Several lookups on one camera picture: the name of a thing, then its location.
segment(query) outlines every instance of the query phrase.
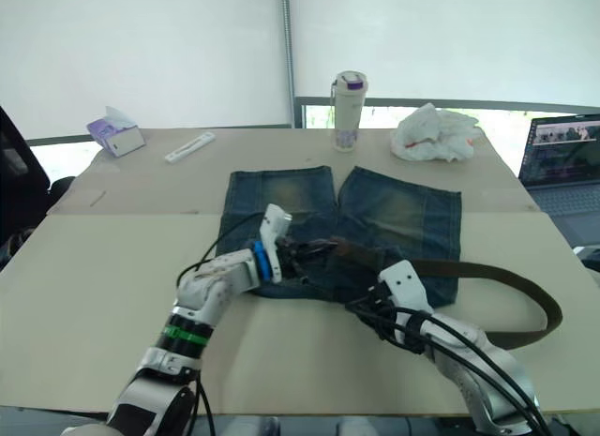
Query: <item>white plastic bag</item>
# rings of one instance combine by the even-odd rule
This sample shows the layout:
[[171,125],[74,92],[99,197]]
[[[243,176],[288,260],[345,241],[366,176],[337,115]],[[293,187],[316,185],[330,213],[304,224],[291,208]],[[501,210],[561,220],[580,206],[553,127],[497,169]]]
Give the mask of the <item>white plastic bag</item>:
[[437,111],[428,103],[392,131],[391,149],[394,155],[409,161],[472,158],[473,140],[485,136],[484,131],[475,126],[478,122],[461,113]]

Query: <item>jeans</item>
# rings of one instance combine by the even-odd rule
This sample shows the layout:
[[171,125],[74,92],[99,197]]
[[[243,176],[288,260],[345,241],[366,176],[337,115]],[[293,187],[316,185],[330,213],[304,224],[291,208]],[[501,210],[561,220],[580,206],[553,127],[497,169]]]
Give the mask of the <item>jeans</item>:
[[[387,260],[438,259],[460,255],[459,192],[402,182],[355,167],[338,200],[328,167],[232,173],[219,235],[250,215],[256,218],[225,235],[217,254],[260,240],[261,216],[269,203],[292,214],[288,235],[298,242],[340,236],[380,250]],[[264,282],[254,292],[272,298],[315,298],[345,302],[377,282],[377,272],[337,256],[302,266],[306,278]],[[431,306],[453,303],[457,278],[421,277]]]

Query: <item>white thermos bottle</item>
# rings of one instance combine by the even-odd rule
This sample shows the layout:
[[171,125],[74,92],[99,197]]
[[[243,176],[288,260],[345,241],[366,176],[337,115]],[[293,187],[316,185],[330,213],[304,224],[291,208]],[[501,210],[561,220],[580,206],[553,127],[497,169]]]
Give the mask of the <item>white thermos bottle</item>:
[[336,110],[333,145],[341,152],[350,152],[356,146],[367,89],[367,76],[354,70],[339,73],[331,84],[331,99]]

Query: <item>white table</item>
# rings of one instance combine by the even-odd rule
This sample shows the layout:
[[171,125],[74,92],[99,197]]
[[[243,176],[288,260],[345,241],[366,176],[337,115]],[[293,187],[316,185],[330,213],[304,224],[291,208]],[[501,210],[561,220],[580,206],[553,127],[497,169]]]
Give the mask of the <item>white table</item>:
[[326,129],[215,129],[217,139],[177,164],[164,156],[200,134],[200,129],[145,129],[147,145],[122,158],[106,151],[72,184],[55,214],[219,215],[229,176],[262,171],[331,166],[339,189],[355,165],[403,181],[461,190],[465,212],[538,211],[487,139],[475,141],[464,162],[410,162],[389,150],[387,129],[361,130],[352,153],[331,147]]
[[[170,311],[174,279],[218,217],[50,216],[0,274],[0,405],[107,411]],[[542,213],[466,213],[462,258],[513,270],[561,304],[562,326],[514,351],[547,412],[600,409],[600,291]],[[462,280],[445,312],[531,329],[540,310]],[[340,306],[244,295],[205,352],[216,413],[455,414],[457,388],[423,357],[379,341]]]
[[[164,162],[199,132],[144,130],[139,151],[98,154],[0,274],[0,405],[108,410],[156,341],[177,273],[216,237],[229,174],[325,164],[336,189],[360,165],[461,190],[462,259],[513,270],[562,306],[557,331],[515,351],[544,410],[600,409],[598,288],[486,140],[463,163],[414,163],[390,154],[387,130],[362,131],[357,150],[341,154],[327,130],[223,129],[200,152]],[[444,311],[489,329],[543,324],[520,293],[484,280],[462,280]],[[379,341],[337,305],[241,296],[205,354],[217,413],[466,412],[427,360]]]

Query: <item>metal pole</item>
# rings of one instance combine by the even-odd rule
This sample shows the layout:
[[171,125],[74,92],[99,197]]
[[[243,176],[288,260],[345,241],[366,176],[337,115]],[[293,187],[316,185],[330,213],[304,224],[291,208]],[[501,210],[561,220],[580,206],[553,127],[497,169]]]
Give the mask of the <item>metal pole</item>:
[[288,99],[290,102],[290,117],[292,119],[292,128],[296,128],[296,109],[294,106],[295,91],[293,87],[292,23],[290,19],[290,0],[281,0],[281,10],[283,11],[285,67],[288,74]]

